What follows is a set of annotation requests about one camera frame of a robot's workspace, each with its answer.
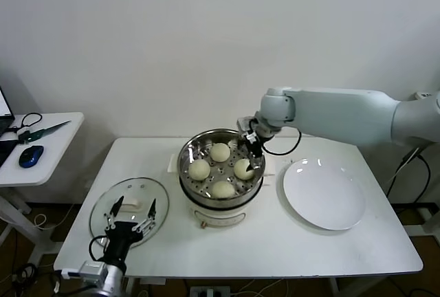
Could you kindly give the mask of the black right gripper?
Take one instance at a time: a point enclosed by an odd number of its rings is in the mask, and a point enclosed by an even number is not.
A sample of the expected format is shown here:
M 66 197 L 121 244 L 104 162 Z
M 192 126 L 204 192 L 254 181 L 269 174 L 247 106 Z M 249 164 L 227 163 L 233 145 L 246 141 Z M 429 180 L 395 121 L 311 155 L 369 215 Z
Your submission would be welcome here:
M 265 157 L 263 156 L 263 139 L 255 131 L 242 131 L 240 134 L 245 143 L 245 147 L 250 154 L 249 160 L 243 161 L 245 171 L 261 169 L 265 165 Z

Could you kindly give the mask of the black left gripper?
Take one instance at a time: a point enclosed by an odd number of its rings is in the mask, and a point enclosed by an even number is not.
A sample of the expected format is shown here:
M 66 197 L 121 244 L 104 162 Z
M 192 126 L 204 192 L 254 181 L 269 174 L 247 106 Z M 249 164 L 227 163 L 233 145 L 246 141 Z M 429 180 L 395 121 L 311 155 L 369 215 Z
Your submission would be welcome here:
M 108 239 L 107 247 L 100 260 L 107 265 L 125 266 L 125 260 L 130 247 L 143 238 L 143 233 L 155 227 L 156 199 L 153 200 L 149 208 L 147 218 L 138 224 L 128 221 L 115 221 L 124 196 L 121 196 L 111 207 L 109 213 L 104 213 L 107 221 L 105 226 L 106 237 Z

